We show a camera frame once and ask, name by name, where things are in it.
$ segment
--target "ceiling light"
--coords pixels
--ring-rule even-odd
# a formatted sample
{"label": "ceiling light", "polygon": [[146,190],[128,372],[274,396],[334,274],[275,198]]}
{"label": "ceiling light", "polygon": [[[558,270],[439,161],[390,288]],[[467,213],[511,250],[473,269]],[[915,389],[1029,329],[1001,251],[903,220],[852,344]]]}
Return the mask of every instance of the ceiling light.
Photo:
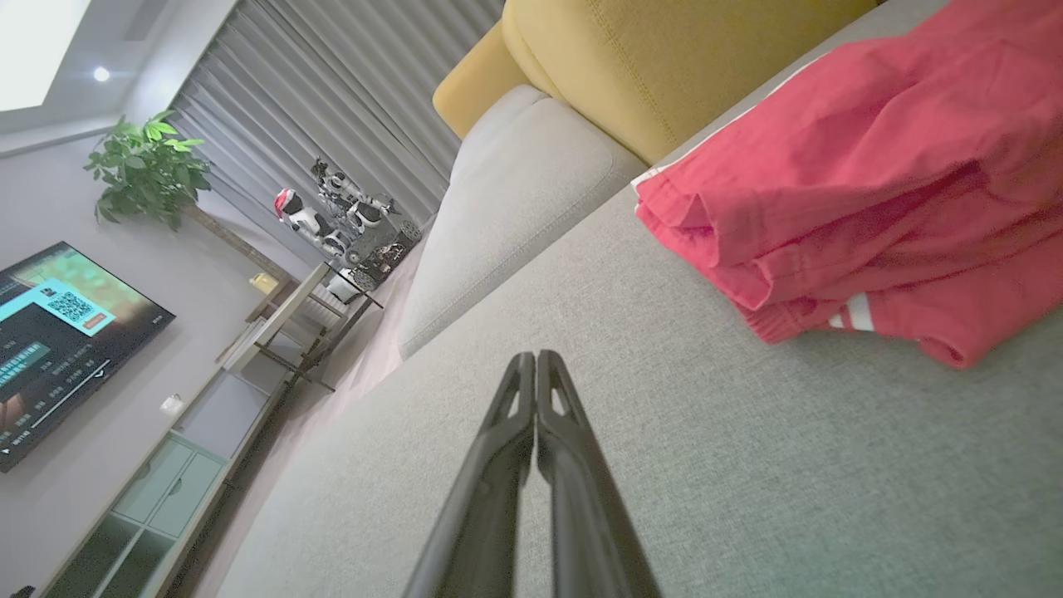
{"label": "ceiling light", "polygon": [[38,106],[89,0],[0,0],[0,112]]}

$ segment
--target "green leaves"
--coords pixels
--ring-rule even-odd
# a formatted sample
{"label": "green leaves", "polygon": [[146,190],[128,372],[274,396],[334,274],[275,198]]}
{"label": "green leaves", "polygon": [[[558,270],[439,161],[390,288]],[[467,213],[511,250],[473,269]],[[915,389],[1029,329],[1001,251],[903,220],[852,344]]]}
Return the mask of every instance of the green leaves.
{"label": "green leaves", "polygon": [[210,165],[191,151],[203,140],[176,137],[178,131],[163,121],[172,114],[157,114],[144,126],[123,117],[89,153],[85,170],[108,185],[96,203],[97,221],[146,215],[176,230],[199,190],[210,188],[205,178]]}
{"label": "green leaves", "polygon": [[185,168],[184,166],[178,166],[176,168],[173,169],[173,174],[176,176],[178,182],[181,183],[181,186],[185,187],[186,189],[192,188],[192,178],[191,176],[188,175],[187,168]]}

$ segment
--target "gray sofa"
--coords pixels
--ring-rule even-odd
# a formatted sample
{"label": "gray sofa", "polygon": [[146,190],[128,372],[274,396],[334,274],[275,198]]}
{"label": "gray sofa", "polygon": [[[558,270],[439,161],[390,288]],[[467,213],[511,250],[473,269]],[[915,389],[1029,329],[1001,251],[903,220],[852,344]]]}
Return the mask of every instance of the gray sofa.
{"label": "gray sofa", "polygon": [[403,359],[644,170],[571,107],[507,93],[461,143],[399,324]]}
{"label": "gray sofa", "polygon": [[[698,138],[943,3],[890,0]],[[506,363],[542,348],[569,365],[665,596],[1063,595],[1063,313],[965,373],[872,335],[765,346],[635,201],[577,223],[297,455],[220,595],[400,596]],[[550,596],[535,471],[522,497],[517,595]]]}

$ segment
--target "qr code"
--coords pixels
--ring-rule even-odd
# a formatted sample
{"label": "qr code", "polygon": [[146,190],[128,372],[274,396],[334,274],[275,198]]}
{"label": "qr code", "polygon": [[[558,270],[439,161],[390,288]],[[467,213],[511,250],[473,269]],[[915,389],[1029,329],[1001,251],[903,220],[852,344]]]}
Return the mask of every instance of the qr code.
{"label": "qr code", "polygon": [[48,308],[58,312],[71,322],[81,322],[82,319],[92,313],[91,306],[78,298],[73,292],[64,292],[57,298],[53,298],[48,304]]}

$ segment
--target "potted plant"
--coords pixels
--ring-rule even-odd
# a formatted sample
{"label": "potted plant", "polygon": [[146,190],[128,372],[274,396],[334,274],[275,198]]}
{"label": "potted plant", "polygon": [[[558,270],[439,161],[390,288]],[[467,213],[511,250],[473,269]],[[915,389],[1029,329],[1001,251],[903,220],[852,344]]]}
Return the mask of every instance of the potted plant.
{"label": "potted plant", "polygon": [[182,139],[165,122],[171,114],[156,114],[142,126],[122,116],[88,154],[85,170],[108,185],[96,201],[97,220],[102,217],[118,223],[123,217],[142,216],[175,232],[183,216],[188,216],[279,280],[288,279],[289,274],[272,259],[197,205],[199,191],[210,189],[206,180],[210,164],[191,150],[202,139]]}

